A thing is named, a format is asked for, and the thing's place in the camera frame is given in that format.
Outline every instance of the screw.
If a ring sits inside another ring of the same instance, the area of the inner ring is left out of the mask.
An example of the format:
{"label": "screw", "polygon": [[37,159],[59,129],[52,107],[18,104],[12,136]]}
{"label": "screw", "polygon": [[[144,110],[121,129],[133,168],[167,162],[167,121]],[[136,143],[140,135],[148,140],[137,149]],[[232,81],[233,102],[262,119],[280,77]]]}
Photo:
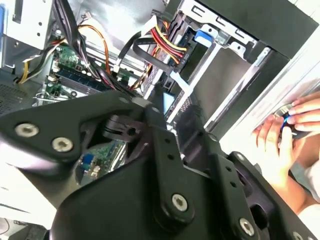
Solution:
{"label": "screw", "polygon": [[62,31],[61,31],[61,30],[59,30],[59,29],[57,29],[57,30],[55,30],[55,34],[57,34],[57,35],[61,35],[61,34],[62,34]]}
{"label": "screw", "polygon": [[251,225],[251,223],[245,219],[245,218],[240,218],[239,220],[240,226],[242,228],[242,230],[249,236],[253,236],[255,234],[255,229],[254,227]]}
{"label": "screw", "polygon": [[69,152],[73,146],[72,141],[65,137],[57,137],[52,141],[53,149],[60,153]]}
{"label": "screw", "polygon": [[302,238],[302,236],[299,233],[297,233],[296,231],[294,231],[292,234],[293,234],[295,240],[304,240]]}
{"label": "screw", "polygon": [[39,133],[39,128],[31,123],[22,123],[15,127],[18,136],[31,138]]}
{"label": "screw", "polygon": [[157,113],[160,113],[159,109],[156,108],[156,107],[154,107],[154,106],[152,107],[152,110],[155,111],[155,112],[157,112]]}
{"label": "screw", "polygon": [[180,212],[185,212],[188,209],[187,200],[180,194],[176,193],[172,196],[172,203]]}
{"label": "screw", "polygon": [[241,161],[245,160],[245,157],[241,153],[236,154]]}
{"label": "screw", "polygon": [[119,97],[119,100],[121,101],[121,102],[123,102],[123,103],[125,103],[125,104],[128,104],[129,103],[129,101],[127,100],[127,99],[125,99],[124,97]]}

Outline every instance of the person's hand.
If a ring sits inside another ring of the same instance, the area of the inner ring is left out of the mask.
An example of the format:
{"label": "person's hand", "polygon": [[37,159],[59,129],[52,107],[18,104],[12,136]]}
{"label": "person's hand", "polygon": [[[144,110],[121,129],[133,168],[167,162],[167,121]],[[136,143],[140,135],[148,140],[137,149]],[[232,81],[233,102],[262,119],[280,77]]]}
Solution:
{"label": "person's hand", "polygon": [[283,123],[283,117],[270,115],[264,124],[251,134],[253,146],[257,148],[257,157],[260,159],[262,175],[269,183],[287,178],[288,171],[295,162],[292,131],[289,127],[283,128],[281,143],[278,144]]}
{"label": "person's hand", "polygon": [[292,105],[287,123],[299,131],[312,132],[312,135],[320,133],[320,91],[301,97]]}

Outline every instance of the finger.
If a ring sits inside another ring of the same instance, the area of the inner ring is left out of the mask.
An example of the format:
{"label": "finger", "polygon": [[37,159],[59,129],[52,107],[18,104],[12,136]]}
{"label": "finger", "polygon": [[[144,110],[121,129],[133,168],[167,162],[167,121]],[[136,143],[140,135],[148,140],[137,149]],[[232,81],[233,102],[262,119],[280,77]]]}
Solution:
{"label": "finger", "polygon": [[303,123],[319,122],[319,121],[320,121],[320,109],[293,115],[288,118],[287,123],[293,125],[293,124],[303,124]]}
{"label": "finger", "polygon": [[266,138],[275,118],[276,116],[270,115],[266,119],[257,137],[258,149],[263,153],[266,151]]}
{"label": "finger", "polygon": [[291,161],[291,159],[293,158],[292,131],[288,126],[285,126],[282,129],[279,156],[282,161]]}
{"label": "finger", "polygon": [[272,123],[270,130],[266,136],[265,151],[273,156],[278,156],[278,140],[281,127],[284,123],[283,117],[277,117],[277,119]]}
{"label": "finger", "polygon": [[297,100],[295,100],[292,103],[292,105],[296,106],[296,105],[304,104],[304,103],[309,102],[309,101],[314,100],[314,99],[320,99],[320,91],[312,93],[312,94],[310,94],[308,96],[300,97]]}
{"label": "finger", "polygon": [[318,109],[320,109],[320,98],[307,101],[305,103],[294,106],[289,110],[289,114],[290,115],[302,114],[305,112],[318,110]]}
{"label": "finger", "polygon": [[302,132],[320,133],[320,121],[299,123],[294,128]]}
{"label": "finger", "polygon": [[250,136],[251,144],[255,147],[258,147],[258,135],[260,133],[261,128],[262,125],[258,126],[255,130],[253,130]]}

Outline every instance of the ventilation grille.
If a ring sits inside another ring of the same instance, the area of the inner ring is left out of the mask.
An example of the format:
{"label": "ventilation grille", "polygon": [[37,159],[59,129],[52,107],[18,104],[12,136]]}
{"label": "ventilation grille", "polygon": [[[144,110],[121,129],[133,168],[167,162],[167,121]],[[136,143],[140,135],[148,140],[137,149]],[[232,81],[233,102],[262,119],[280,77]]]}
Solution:
{"label": "ventilation grille", "polygon": [[26,97],[25,92],[0,84],[0,115],[15,109]]}

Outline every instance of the black cable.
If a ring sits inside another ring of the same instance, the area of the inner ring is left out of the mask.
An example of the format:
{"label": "black cable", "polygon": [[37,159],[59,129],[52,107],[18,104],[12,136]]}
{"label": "black cable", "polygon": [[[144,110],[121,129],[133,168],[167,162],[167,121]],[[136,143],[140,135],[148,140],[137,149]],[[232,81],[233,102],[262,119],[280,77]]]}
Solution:
{"label": "black cable", "polygon": [[139,45],[145,44],[145,42],[150,41],[150,38],[139,38],[134,41],[132,49],[139,57],[144,59],[146,62],[152,64],[153,66],[163,70],[168,75],[172,72],[172,67],[165,64],[164,62],[158,60],[157,58],[153,57],[146,51],[142,50]]}
{"label": "black cable", "polygon": [[90,67],[86,44],[83,36],[79,33],[78,25],[68,0],[55,0],[53,12],[60,29],[62,30],[69,46],[84,61],[85,66],[94,78],[99,78],[98,73]]}
{"label": "black cable", "polygon": [[10,224],[9,224],[8,220],[6,218],[4,218],[4,220],[6,221],[6,224],[8,224],[8,228],[4,232],[0,233],[0,235],[5,234],[10,230]]}
{"label": "black cable", "polygon": [[95,61],[92,59],[91,60],[91,64],[96,67],[96,70],[101,78],[101,81],[103,82],[103,84],[110,88],[110,86],[104,81],[108,81],[110,84],[112,84],[112,86],[118,90],[121,91],[122,93],[127,94],[130,97],[138,97],[139,95],[137,93],[135,93],[134,91],[131,91],[130,89],[126,88],[124,85],[122,85],[120,82],[118,82],[118,80],[113,76],[107,73],[107,71],[105,69],[103,69],[102,67],[98,66]]}
{"label": "black cable", "polygon": [[57,23],[61,26],[61,30],[65,38],[74,52],[85,62],[87,69],[92,73],[96,79],[101,79],[104,84],[110,83],[115,89],[124,92],[130,96],[135,96],[135,93],[120,84],[116,78],[109,75],[102,67],[94,64],[94,60],[89,60],[86,51],[86,43],[83,36],[79,33],[78,25],[68,0],[55,0],[54,14]]}
{"label": "black cable", "polygon": [[126,54],[128,53],[129,49],[131,48],[132,44],[134,44],[134,41],[141,37],[141,31],[137,32],[135,35],[133,35],[129,41],[123,46],[122,50],[120,51],[117,59],[116,64],[120,66],[120,63],[125,58]]}

